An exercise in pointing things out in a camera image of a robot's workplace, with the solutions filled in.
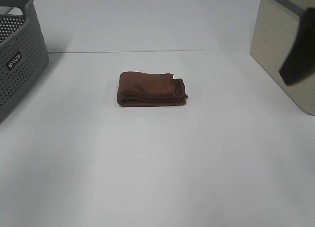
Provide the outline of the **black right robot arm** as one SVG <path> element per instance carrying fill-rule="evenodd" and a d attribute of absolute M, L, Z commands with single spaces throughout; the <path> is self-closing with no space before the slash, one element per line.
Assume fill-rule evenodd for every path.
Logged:
<path fill-rule="evenodd" d="M 315 9 L 308 8 L 300 17 L 294 44 L 279 70 L 287 86 L 315 73 Z"/>

